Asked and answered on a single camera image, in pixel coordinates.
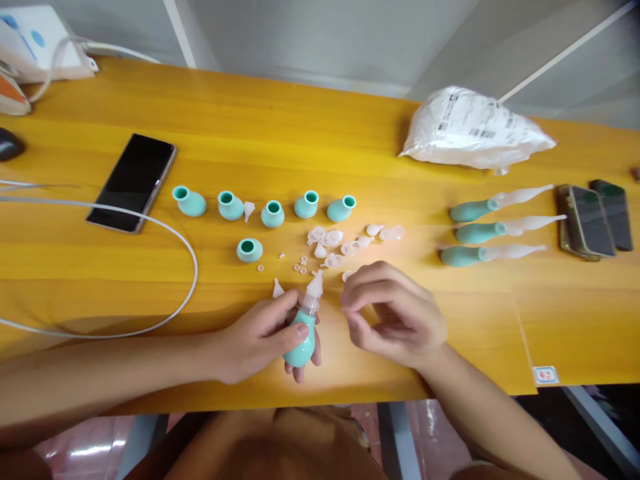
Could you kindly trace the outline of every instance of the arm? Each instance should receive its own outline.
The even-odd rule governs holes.
[[[91,341],[1,364],[0,453],[32,447],[146,393],[250,377],[309,334],[304,324],[285,327],[297,299],[289,291],[262,301],[220,332]],[[319,364],[319,349],[313,360]],[[301,371],[287,372],[301,381]]]
[[[580,478],[552,438],[446,343],[445,322],[431,292],[376,262],[348,278],[341,301],[352,342],[416,369],[476,454],[537,479]],[[373,327],[360,314],[368,304],[381,320]]]

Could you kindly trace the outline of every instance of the teal rubber bulb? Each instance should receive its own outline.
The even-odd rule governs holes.
[[[277,200],[269,200],[260,214],[262,223],[269,228],[278,228],[285,221],[285,211]]]
[[[262,243],[256,239],[242,239],[235,251],[243,262],[256,262],[262,257]]]
[[[327,209],[329,220],[340,222],[348,219],[356,203],[353,195],[345,195],[341,199],[332,201]]]
[[[207,202],[198,192],[178,185],[171,192],[173,199],[178,202],[178,208],[182,213],[190,217],[200,217],[207,211]]]
[[[500,208],[498,202],[494,199],[482,200],[478,202],[461,203],[451,210],[449,214],[451,219],[456,222],[476,221],[478,218],[496,211]]]
[[[311,218],[318,211],[318,194],[313,190],[308,190],[305,194],[298,198],[293,205],[295,214],[302,218]]]
[[[222,190],[218,194],[218,211],[226,220],[238,220],[245,214],[245,206],[233,192]]]
[[[484,256],[484,250],[482,247],[462,247],[460,245],[449,247],[442,250],[440,260],[450,267],[468,267],[474,263],[489,261]]]
[[[311,360],[315,350],[315,318],[320,308],[322,292],[322,270],[318,270],[318,274],[307,286],[307,292],[300,310],[298,310],[293,322],[291,322],[292,325],[306,323],[309,327],[309,334],[304,342],[283,356],[285,361],[292,367],[304,367]]]
[[[461,243],[480,244],[507,234],[507,226],[502,222],[470,223],[460,227],[455,237]]]

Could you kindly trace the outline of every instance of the phone screen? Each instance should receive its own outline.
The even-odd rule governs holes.
[[[170,143],[134,134],[96,203],[145,213],[174,152],[175,146]],[[126,213],[93,209],[87,221],[132,233],[142,219]]]
[[[600,196],[587,189],[571,187],[585,247],[596,253],[615,256],[611,234],[600,202]]]
[[[594,180],[589,186],[596,190],[602,198],[602,205],[607,214],[613,242],[618,250],[632,251],[631,230],[629,228],[629,212],[625,190],[604,180]]]

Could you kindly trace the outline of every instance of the hand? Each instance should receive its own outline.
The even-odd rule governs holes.
[[[433,294],[384,261],[347,279],[340,296],[356,347],[410,368],[420,368],[447,340],[447,326]],[[373,304],[380,323],[370,326],[360,313]]]
[[[309,327],[304,323],[289,325],[295,316],[299,295],[298,290],[289,290],[274,300],[262,300],[233,325],[214,334],[215,345],[208,345],[207,349],[209,361],[216,365],[216,380],[228,385],[241,382],[307,338]],[[318,337],[313,356],[313,362],[320,365]],[[288,367],[291,366],[285,365],[287,373],[293,373],[296,381],[302,382],[304,368]]]

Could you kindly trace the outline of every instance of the plastic bag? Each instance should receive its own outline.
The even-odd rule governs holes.
[[[399,156],[504,175],[510,165],[555,145],[534,122],[498,100],[453,86],[431,94],[416,110]]]

